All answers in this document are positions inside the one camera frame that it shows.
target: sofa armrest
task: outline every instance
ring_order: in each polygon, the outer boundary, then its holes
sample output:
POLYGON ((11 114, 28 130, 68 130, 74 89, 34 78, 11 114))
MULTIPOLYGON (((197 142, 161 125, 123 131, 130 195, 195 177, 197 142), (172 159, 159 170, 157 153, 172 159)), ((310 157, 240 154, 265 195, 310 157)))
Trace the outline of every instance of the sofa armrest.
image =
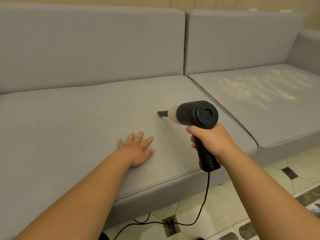
POLYGON ((287 63, 320 75, 320 32, 302 30, 293 45, 287 63))

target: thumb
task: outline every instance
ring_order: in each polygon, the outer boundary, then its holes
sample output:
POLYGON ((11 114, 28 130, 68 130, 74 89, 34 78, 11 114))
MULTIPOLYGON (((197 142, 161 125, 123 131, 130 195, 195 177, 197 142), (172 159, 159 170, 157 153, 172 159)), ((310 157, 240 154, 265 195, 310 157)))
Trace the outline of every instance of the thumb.
POLYGON ((151 157, 154 154, 155 150, 154 149, 148 149, 146 150, 144 154, 144 159, 147 160, 149 157, 151 157))
POLYGON ((186 128, 186 131, 187 131, 189 134, 192 134, 192 135, 198 137, 199 139, 200 139, 201 136, 202 136, 203 130, 204 130, 204 129, 201 129, 201 128, 195 126, 195 125, 191 125, 191 126, 188 126, 188 127, 186 128))

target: hand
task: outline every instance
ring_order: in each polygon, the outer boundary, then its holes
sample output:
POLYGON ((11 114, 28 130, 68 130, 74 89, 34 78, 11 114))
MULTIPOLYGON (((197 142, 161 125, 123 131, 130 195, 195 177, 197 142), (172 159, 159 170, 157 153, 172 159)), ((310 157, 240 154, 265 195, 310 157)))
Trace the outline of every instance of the hand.
POLYGON ((154 149, 146 149, 146 147, 153 140, 153 136, 150 136, 148 139, 141 141, 143 132, 139 132, 134 139, 134 133, 131 133, 127 139, 126 144, 123 144, 121 139, 118 139, 118 150, 114 152, 117 154, 116 157, 124 158, 128 160, 131 167, 136 167, 143 164, 149 157, 155 152, 154 149))
MULTIPOLYGON (((216 124, 213 129, 201 129, 192 125, 188 126, 186 131, 193 136, 198 137, 205 148, 212 155, 216 156, 219 164, 222 163, 223 157, 225 157, 229 151, 238 147, 222 124, 216 124)), ((196 148, 193 136, 190 138, 190 141, 192 142, 191 147, 196 148)))

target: forearm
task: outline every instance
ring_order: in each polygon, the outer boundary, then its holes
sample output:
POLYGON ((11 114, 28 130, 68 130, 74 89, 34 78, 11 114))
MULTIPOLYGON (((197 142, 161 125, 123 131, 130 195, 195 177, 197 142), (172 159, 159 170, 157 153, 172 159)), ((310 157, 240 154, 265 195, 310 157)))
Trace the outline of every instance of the forearm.
POLYGON ((223 160, 260 239, 316 239, 320 220, 241 149, 223 160))
POLYGON ((15 239, 98 239, 129 167, 111 154, 15 239))

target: person's right arm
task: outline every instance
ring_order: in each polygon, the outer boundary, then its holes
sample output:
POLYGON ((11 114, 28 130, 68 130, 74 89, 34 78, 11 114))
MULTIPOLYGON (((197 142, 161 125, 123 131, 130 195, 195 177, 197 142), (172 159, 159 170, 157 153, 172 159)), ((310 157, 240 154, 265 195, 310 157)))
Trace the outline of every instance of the person's right arm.
MULTIPOLYGON (((217 124, 213 129, 187 127, 226 168, 259 238, 272 240, 319 239, 320 219, 246 155, 217 124)), ((193 136, 192 147, 195 148, 193 136)))

